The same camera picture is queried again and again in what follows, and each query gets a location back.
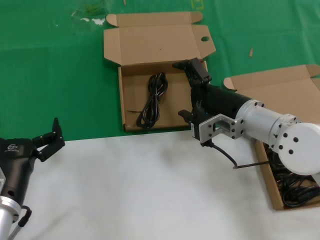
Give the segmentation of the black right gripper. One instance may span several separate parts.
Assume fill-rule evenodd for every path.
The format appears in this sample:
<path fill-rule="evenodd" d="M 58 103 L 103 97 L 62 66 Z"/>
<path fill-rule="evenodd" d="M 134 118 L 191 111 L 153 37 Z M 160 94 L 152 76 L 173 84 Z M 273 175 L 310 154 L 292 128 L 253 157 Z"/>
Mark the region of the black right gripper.
<path fill-rule="evenodd" d="M 191 87 L 192 110 L 180 110 L 178 115 L 188 124 L 199 121 L 198 113 L 216 116 L 225 115 L 235 119 L 239 109 L 250 100 L 249 97 L 218 86 L 211 85 L 209 72 L 203 66 L 202 60 L 193 58 L 175 62 L 172 66 L 184 71 Z"/>

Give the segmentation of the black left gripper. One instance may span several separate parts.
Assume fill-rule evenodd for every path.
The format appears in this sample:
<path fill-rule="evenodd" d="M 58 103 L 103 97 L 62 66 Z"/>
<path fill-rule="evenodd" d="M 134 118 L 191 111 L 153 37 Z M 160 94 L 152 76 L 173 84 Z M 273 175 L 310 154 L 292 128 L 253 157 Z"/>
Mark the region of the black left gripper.
<path fill-rule="evenodd" d="M 34 170 L 35 160 L 45 162 L 65 146 L 62 128 L 54 118 L 51 132 L 35 138 L 0 140 L 0 168 L 5 182 L 0 195 L 23 202 Z"/>

